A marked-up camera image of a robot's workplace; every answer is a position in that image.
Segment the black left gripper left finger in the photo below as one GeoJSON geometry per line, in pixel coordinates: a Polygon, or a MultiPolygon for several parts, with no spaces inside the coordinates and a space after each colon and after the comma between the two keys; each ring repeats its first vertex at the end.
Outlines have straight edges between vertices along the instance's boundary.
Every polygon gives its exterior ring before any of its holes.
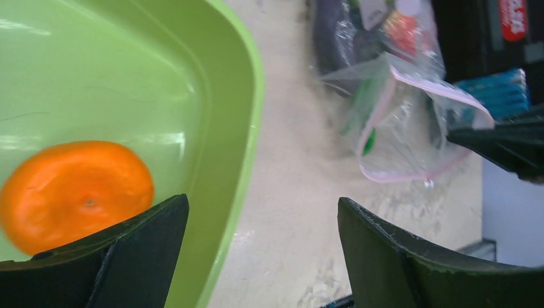
{"type": "Polygon", "coordinates": [[[186,195],[23,262],[1,263],[2,307],[163,307],[189,215],[186,195]]]}

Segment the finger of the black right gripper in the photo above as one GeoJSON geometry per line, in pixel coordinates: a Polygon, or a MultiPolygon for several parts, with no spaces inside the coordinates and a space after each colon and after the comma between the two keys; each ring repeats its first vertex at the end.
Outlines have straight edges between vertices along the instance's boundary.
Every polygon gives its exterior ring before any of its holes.
{"type": "Polygon", "coordinates": [[[494,128],[458,128],[447,140],[530,183],[543,182],[543,107],[503,118],[494,128]]]}

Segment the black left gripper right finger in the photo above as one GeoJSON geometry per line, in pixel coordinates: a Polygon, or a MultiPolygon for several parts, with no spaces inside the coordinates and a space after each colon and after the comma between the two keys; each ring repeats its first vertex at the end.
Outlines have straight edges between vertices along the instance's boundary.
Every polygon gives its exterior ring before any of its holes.
{"type": "Polygon", "coordinates": [[[543,306],[543,268],[461,254],[346,197],[337,224],[356,307],[543,306]]]}

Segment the orange fake tangerine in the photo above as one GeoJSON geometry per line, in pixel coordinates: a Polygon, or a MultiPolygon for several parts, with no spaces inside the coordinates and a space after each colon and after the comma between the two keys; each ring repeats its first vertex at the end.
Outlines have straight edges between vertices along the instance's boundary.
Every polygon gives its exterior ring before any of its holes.
{"type": "Polygon", "coordinates": [[[35,255],[148,210],[152,175],[130,148],[77,141],[46,148],[13,170],[1,188],[1,229],[35,255]]]}

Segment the clear zip top bag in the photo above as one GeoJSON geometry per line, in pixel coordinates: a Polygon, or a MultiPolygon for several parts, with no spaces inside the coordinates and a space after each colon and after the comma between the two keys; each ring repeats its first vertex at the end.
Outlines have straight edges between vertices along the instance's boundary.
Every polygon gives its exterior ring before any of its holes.
{"type": "Polygon", "coordinates": [[[344,97],[340,133],[375,182],[431,182],[470,151],[447,140],[458,128],[494,120],[473,96],[445,81],[430,1],[312,1],[311,40],[318,80],[344,97]],[[417,19],[417,52],[387,41],[393,10],[417,19]]]}

